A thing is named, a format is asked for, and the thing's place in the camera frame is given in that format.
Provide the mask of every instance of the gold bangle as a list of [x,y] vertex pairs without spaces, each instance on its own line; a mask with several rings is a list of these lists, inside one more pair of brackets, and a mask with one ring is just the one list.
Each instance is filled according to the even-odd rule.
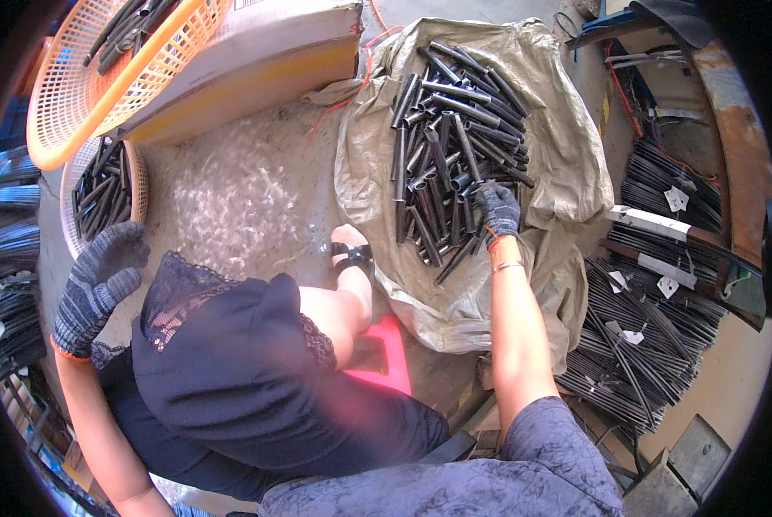
[[521,261],[502,262],[501,264],[498,264],[492,268],[492,274],[498,273],[505,268],[513,267],[514,265],[520,265],[521,267],[524,267],[524,263]]

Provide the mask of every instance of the black sandal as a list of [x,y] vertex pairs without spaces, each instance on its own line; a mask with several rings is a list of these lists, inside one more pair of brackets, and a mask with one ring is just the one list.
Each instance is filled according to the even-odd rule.
[[331,256],[348,255],[334,266],[334,271],[339,275],[343,270],[358,266],[366,276],[369,282],[374,277],[374,255],[372,254],[371,244],[362,246],[353,246],[346,243],[331,243]]

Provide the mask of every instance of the work glove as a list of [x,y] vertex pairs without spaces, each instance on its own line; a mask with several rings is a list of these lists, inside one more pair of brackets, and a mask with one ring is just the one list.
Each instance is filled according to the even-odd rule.
[[53,330],[53,346],[65,357],[88,361],[91,344],[113,309],[142,285],[139,271],[150,248],[144,227],[122,222],[93,239],[70,271]]
[[504,235],[518,235],[518,222],[521,220],[521,205],[513,193],[488,181],[475,191],[475,199],[484,210],[484,224],[489,228],[491,238],[487,241],[490,248],[496,239]]

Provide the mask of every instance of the red plastic stool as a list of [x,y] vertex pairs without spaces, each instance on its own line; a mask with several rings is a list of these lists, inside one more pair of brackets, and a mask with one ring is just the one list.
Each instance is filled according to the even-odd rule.
[[403,340],[400,336],[400,326],[396,316],[383,316],[380,323],[369,327],[362,336],[378,339],[383,342],[386,351],[386,364],[389,365],[389,374],[381,375],[377,371],[343,370],[352,377],[368,380],[374,384],[388,386],[412,396],[412,387],[409,385],[409,370],[406,367],[406,353],[403,351]]

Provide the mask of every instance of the white plastic basket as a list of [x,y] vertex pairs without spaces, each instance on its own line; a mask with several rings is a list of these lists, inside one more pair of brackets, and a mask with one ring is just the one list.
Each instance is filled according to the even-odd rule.
[[[59,192],[59,208],[61,210],[62,231],[64,240],[68,243],[70,254],[75,259],[89,244],[76,232],[76,219],[73,217],[72,196],[70,192],[76,188],[81,173],[99,149],[101,138],[91,138],[76,152],[73,158],[64,164],[62,170],[62,187]],[[127,152],[128,170],[131,173],[131,221],[144,223],[148,214],[148,174],[144,159],[132,143],[123,140]]]

